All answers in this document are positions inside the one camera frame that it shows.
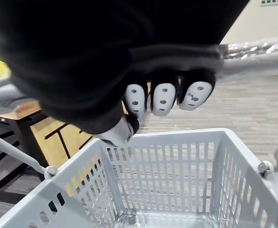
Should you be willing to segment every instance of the white wall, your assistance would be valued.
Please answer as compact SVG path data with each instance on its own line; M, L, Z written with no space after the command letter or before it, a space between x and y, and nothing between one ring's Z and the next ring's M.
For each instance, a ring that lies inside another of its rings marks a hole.
M260 4L261 0L250 0L222 43L241 43L278 36L278 5Z

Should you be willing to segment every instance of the grid pattern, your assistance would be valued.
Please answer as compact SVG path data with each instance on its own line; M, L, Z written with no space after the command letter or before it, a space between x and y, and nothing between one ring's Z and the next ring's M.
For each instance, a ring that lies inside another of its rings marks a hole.
M111 227L117 210L99 155L66 185L70 197L82 202L88 218L98 227Z
M98 228L112 227L117 210L108 186L108 179L99 155L93 156L86 167L80 169L65 185L66 192L59 192L48 207L42 210L39 218L32 221L29 228L45 228L65 205L67 197L81 202L90 220Z
M260 206L259 199L254 196L250 184L241 173L231 153L224 149L222 179L220 185L220 210L219 223L221 228L242 228L240 225L242 209L244 204L249 208L249 213L253 219L244 221L247 227L275 228L268 221L267 212Z
M262 0L261 6L278 5L278 0Z
M107 151L125 210L210 211L213 142Z

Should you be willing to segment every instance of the plastic shopping basket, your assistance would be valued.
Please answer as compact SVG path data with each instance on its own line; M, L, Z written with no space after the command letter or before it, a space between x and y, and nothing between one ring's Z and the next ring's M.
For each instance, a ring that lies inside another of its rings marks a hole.
M138 134L123 147L93 140L48 167L0 227L278 228L278 183L259 164L227 129Z

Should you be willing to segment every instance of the plastic wrap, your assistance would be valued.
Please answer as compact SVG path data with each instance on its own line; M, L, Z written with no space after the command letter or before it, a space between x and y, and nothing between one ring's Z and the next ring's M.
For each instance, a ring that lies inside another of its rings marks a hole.
M135 48L131 53L133 64L129 70L146 75L163 68L206 68L214 72L217 81L278 75L278 38L207 47L161 44Z

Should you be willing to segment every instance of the wooden table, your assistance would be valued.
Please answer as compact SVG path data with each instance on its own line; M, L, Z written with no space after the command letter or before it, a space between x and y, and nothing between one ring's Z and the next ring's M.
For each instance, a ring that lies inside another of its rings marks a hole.
M42 113L37 102L21 105L12 113L0 115L0 128L14 133L23 151L40 165L57 168L76 154L93 136L79 128L58 121ZM21 164L0 180L0 189L17 177L28 166ZM37 173L41 180L43 175ZM25 195L0 190L0 201L17 203Z

